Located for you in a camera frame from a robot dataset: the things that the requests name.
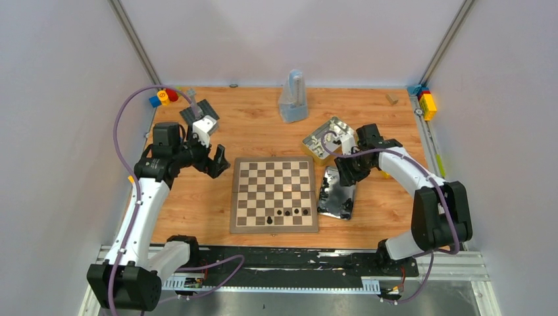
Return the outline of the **stacked colourful blocks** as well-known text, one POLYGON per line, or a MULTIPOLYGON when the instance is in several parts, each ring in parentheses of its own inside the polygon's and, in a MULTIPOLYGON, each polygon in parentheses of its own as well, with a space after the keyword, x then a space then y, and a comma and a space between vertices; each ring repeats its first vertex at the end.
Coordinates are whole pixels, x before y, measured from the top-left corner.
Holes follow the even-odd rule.
POLYGON ((407 86, 407 93, 417 98, 424 120, 431 121, 437 113, 437 107, 430 89, 422 85, 407 86))

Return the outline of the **gold tin with white pieces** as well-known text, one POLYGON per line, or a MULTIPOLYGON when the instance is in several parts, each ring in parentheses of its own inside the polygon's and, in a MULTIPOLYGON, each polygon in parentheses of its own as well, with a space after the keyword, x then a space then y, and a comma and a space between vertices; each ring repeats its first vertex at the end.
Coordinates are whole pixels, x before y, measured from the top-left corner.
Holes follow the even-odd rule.
POLYGON ((317 165, 323 166, 332 160, 328 151, 340 153, 342 138, 354 135, 355 131, 350 125, 333 116, 306 136, 301 142, 301 148, 317 165))

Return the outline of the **small wooden block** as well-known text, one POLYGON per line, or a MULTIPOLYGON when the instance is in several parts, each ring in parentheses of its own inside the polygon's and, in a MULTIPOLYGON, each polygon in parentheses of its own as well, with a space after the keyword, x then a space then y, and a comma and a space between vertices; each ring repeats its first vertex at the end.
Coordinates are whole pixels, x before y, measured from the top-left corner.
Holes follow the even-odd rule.
POLYGON ((395 104, 398 103, 399 98, 398 98, 398 96, 396 96, 396 94, 387 93, 387 94, 386 94, 386 100, 388 101, 388 103, 389 103, 390 105, 395 105, 395 104))

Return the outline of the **wooden chess board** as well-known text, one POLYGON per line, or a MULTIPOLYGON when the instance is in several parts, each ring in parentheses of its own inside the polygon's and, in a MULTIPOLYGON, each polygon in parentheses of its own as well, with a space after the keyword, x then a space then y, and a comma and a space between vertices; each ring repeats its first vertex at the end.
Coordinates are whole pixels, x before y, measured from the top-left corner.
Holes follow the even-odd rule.
POLYGON ((299 157, 239 157, 234 161, 232 234, 317 233, 314 162, 299 157), (274 217, 274 224, 266 223, 274 217))

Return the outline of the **blue metronome in plastic bag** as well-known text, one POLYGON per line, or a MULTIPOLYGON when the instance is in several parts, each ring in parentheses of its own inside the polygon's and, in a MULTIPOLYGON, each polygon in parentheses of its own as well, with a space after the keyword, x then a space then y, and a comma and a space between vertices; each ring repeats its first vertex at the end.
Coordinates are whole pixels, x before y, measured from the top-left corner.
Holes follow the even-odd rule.
POLYGON ((285 123, 305 120, 309 117, 307 87, 301 70, 293 69, 278 99, 280 116, 285 123))

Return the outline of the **yellow round toy block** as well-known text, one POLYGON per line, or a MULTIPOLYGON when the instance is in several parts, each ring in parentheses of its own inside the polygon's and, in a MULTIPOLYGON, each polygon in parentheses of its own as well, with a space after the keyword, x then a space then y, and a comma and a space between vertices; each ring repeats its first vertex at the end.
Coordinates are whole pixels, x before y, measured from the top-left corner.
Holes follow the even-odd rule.
POLYGON ((169 104, 170 104, 170 98, 169 98, 169 96, 168 96, 166 90, 160 90, 160 91, 158 91, 158 93, 157 93, 157 98, 158 98, 158 100, 159 100, 159 102, 160 102, 161 105, 166 106, 166 105, 169 105, 169 104))

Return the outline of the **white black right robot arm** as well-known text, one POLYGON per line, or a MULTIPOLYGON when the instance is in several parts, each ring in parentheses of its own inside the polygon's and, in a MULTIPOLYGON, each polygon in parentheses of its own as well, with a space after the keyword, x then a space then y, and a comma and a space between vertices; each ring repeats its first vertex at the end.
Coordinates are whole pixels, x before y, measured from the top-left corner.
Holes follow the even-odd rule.
POLYGON ((364 180, 372 169, 387 172, 413 198, 411 226, 407 232, 378 244, 377 269, 392 275, 402 261, 431 251, 455 254, 473 235, 467 189, 430 172, 403 145, 380 135, 376 124, 364 125, 355 135, 327 132, 323 140, 340 145, 332 152, 342 186, 364 180))

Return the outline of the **dark grey lego plate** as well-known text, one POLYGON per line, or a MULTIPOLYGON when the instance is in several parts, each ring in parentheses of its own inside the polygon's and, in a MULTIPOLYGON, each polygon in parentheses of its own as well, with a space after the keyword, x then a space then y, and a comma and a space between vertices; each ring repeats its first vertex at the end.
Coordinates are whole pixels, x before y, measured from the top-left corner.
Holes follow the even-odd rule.
POLYGON ((215 109, 206 99, 198 101, 194 109, 192 107, 187 107, 181 110, 179 114, 188 126, 193 126, 194 122, 203 119, 206 116, 215 120, 220 119, 215 109))

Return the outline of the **silver tin lid black pieces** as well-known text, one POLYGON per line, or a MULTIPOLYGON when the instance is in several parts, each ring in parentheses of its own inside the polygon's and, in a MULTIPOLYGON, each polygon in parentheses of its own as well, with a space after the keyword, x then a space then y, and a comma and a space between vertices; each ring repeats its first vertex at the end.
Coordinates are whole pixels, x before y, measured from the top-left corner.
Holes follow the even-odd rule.
POLYGON ((317 211, 336 219, 349 221, 353 215, 356 185, 342 186, 336 167, 327 166, 317 199, 317 211))

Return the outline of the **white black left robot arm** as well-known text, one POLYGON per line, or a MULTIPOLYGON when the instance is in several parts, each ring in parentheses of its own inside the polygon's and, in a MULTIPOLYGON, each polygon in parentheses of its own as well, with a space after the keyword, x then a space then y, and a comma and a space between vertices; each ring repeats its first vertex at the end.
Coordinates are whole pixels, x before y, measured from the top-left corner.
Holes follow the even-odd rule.
POLYGON ((188 127, 157 123, 152 143, 129 168, 132 197, 124 220, 103 262, 90 265, 86 276, 101 307, 112 315, 120 310, 154 310, 163 283, 173 273, 180 267, 186 272, 200 267, 202 256, 194 237, 173 236, 156 255, 148 253, 161 207, 180 171, 193 167, 217 178, 230 167, 223 145, 209 157, 210 139, 217 130, 218 122, 208 116, 188 127))

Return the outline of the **red round toy block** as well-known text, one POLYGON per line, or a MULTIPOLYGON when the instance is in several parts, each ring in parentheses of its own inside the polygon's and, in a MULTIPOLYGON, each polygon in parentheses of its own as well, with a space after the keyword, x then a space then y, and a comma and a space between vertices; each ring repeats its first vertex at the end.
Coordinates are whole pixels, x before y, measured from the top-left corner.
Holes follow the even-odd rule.
POLYGON ((165 91, 170 102, 176 102, 178 100, 179 96, 174 88, 166 88, 165 91))

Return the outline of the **blue toy block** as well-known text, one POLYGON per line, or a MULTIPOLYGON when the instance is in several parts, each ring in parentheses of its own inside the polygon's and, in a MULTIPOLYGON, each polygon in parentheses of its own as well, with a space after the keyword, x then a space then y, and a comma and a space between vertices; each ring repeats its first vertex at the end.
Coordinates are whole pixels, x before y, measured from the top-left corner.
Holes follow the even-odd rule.
POLYGON ((149 103, 153 108, 157 108, 162 105, 161 100, 156 95, 149 98, 149 103))

